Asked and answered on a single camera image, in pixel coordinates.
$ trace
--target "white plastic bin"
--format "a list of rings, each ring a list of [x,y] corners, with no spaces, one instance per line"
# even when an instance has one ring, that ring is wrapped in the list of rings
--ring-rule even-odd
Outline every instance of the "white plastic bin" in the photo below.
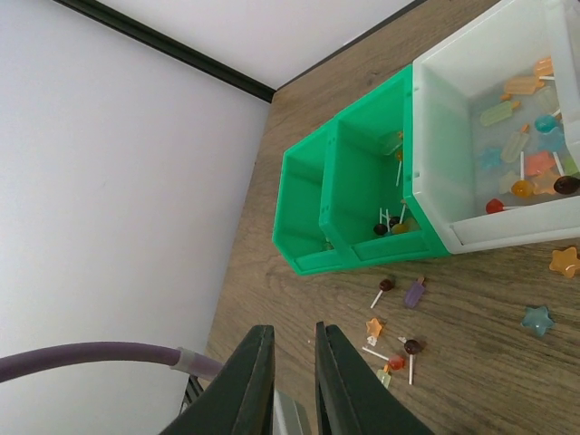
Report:
[[[413,63],[413,194],[451,253],[580,237],[579,196],[482,211],[474,149],[482,133],[470,112],[551,55],[566,145],[580,167],[579,17],[576,0],[504,0]],[[533,124],[533,115],[525,108],[514,118]]]

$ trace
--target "storage bin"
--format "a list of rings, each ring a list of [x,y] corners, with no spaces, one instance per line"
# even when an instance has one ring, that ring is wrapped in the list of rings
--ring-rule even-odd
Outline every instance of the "storage bin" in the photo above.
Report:
[[[578,196],[508,193],[506,205],[525,207],[485,214],[498,191],[479,182],[479,144],[533,125],[538,109],[523,102],[498,130],[474,121],[490,91],[551,55],[566,145],[580,163],[577,20],[576,1],[504,0],[413,62],[412,194],[451,253],[580,236]]]
[[[409,65],[285,153],[273,240],[296,273],[449,254],[411,194],[411,114]],[[387,141],[399,131],[397,187],[399,161]],[[377,236],[380,209],[400,216],[403,200],[410,231]]]

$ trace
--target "green plastic bin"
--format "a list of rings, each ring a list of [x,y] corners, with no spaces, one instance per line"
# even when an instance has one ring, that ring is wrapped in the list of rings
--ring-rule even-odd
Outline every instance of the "green plastic bin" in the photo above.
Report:
[[[298,275],[445,256],[412,195],[411,65],[289,149],[282,164],[273,241]],[[403,167],[384,138],[403,132]],[[378,237],[380,208],[411,231]]]

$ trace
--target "wooden table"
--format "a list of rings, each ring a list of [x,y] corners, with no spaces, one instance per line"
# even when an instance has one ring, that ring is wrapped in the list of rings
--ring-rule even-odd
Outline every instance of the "wooden table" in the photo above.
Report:
[[[308,277],[271,241],[283,152],[495,3],[428,0],[275,95],[208,354],[225,361],[250,326],[272,324],[276,387],[306,407],[313,433],[314,324],[338,324],[360,347],[375,315],[386,320],[377,351],[400,352],[399,335],[427,343],[415,385],[396,372],[390,391],[435,432],[580,433],[580,277],[547,268],[552,249],[578,240]],[[388,275],[397,288],[371,310]],[[419,275],[428,291],[406,309]],[[541,339],[520,326],[527,305],[547,305],[556,321]]]

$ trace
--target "purple popsicle candy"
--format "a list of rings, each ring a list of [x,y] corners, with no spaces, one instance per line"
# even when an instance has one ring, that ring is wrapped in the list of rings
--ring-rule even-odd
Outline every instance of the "purple popsicle candy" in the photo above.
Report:
[[[425,293],[423,281],[425,281],[425,278],[420,276],[419,279],[413,283],[411,288],[407,290],[407,294],[405,295],[405,305],[409,308],[414,308],[419,302],[419,299],[421,299],[423,293]]]

